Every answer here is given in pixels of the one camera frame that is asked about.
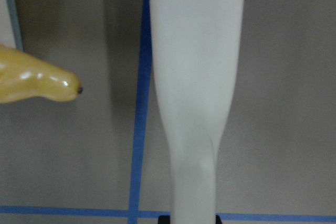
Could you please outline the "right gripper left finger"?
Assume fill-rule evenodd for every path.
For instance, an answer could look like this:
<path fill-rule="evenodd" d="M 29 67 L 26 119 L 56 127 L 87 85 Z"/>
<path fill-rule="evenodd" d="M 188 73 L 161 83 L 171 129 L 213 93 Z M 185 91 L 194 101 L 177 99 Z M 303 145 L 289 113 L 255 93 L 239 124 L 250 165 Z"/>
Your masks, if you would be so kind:
<path fill-rule="evenodd" d="M 160 215 L 157 219 L 157 224 L 170 224 L 170 216 L 169 215 Z"/>

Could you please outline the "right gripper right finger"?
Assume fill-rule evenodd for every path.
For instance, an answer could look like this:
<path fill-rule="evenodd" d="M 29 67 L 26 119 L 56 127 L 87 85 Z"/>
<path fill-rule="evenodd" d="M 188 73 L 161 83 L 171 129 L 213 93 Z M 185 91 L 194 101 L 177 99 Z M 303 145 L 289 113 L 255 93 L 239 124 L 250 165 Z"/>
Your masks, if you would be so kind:
<path fill-rule="evenodd" d="M 220 216 L 216 215 L 216 224 L 222 224 L 222 221 L 220 219 Z"/>

